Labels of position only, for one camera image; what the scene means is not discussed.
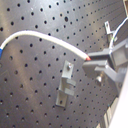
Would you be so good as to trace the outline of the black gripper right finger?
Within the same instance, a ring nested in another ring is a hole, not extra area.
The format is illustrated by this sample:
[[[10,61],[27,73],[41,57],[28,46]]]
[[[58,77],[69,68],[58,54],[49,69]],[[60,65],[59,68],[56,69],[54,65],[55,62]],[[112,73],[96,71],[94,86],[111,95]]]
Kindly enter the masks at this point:
[[[105,48],[103,51],[89,54],[92,60],[107,59],[110,66],[115,68],[128,62],[128,38],[115,45],[112,49]]]

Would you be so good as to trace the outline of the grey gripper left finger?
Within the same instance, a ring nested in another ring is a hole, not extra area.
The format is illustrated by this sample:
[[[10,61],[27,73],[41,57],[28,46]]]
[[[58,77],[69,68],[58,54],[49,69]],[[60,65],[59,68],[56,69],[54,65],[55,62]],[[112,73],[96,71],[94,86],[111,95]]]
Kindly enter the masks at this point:
[[[120,95],[127,68],[121,67],[118,71],[112,69],[107,62],[85,62],[82,66],[88,78],[94,78],[99,87],[110,85]]]

